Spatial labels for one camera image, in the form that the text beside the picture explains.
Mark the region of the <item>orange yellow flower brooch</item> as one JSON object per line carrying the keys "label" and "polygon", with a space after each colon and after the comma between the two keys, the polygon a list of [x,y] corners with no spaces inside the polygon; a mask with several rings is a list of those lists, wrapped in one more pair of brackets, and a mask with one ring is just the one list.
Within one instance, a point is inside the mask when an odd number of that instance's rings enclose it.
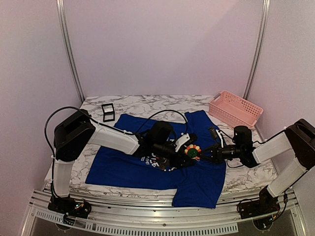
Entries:
{"label": "orange yellow flower brooch", "polygon": [[193,160],[200,161],[201,148],[198,145],[189,145],[185,149],[185,154]]}

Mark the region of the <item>blue printed t-shirt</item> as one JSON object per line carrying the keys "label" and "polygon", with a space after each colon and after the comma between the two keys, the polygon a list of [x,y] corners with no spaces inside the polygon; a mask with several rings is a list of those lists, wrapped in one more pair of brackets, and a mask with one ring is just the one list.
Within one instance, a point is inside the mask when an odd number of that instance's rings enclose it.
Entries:
{"label": "blue printed t-shirt", "polygon": [[[196,145],[204,150],[215,144],[208,128],[214,124],[204,110],[186,112],[188,132],[197,135]],[[122,114],[114,127],[135,132],[145,122],[144,118]],[[190,167],[176,169],[158,164],[158,155],[141,158],[100,147],[96,154],[86,184],[153,190],[176,189],[174,207],[215,208],[223,190],[226,164],[214,164],[200,159]]]}

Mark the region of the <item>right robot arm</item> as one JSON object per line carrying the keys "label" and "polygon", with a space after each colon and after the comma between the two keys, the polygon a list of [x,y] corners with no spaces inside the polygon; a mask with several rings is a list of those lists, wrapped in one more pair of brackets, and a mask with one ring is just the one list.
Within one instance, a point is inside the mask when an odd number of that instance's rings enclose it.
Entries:
{"label": "right robot arm", "polygon": [[270,210],[277,197],[315,165],[315,128],[303,118],[258,147],[253,145],[251,130],[243,125],[234,128],[232,141],[231,145],[215,144],[208,147],[203,151],[204,158],[218,164],[238,158],[244,166],[253,168],[289,150],[294,152],[295,157],[289,165],[260,191],[259,200],[254,204],[258,214]]}

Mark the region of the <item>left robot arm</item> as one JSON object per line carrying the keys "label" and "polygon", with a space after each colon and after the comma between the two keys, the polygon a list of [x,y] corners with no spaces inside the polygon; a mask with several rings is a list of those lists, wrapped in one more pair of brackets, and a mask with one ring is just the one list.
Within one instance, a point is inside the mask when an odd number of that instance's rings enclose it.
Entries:
{"label": "left robot arm", "polygon": [[56,126],[53,142],[47,143],[53,158],[53,203],[62,213],[72,211],[73,202],[68,199],[71,171],[74,161],[87,144],[135,157],[156,154],[171,167],[182,168],[193,164],[185,148],[196,140],[197,136],[187,131],[178,137],[173,126],[166,121],[157,121],[146,131],[132,133],[98,122],[87,110],[75,108],[75,113]]}

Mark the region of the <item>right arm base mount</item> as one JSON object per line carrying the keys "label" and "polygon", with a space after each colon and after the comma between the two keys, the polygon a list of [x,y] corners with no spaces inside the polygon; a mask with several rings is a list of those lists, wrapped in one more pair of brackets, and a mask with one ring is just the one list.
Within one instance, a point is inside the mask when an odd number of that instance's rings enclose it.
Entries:
{"label": "right arm base mount", "polygon": [[237,204],[237,212],[241,219],[247,219],[257,216],[262,216],[272,212],[280,213],[280,205],[278,200],[272,201],[269,205],[262,204],[259,199],[243,199]]}

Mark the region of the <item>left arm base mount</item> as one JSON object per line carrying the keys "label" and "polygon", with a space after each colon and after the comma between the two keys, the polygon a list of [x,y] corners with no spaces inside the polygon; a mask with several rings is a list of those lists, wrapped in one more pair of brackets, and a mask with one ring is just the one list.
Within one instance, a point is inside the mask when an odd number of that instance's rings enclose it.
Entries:
{"label": "left arm base mount", "polygon": [[52,196],[48,204],[48,209],[66,216],[87,219],[92,211],[92,206],[84,199],[76,201],[70,196],[65,198]]}

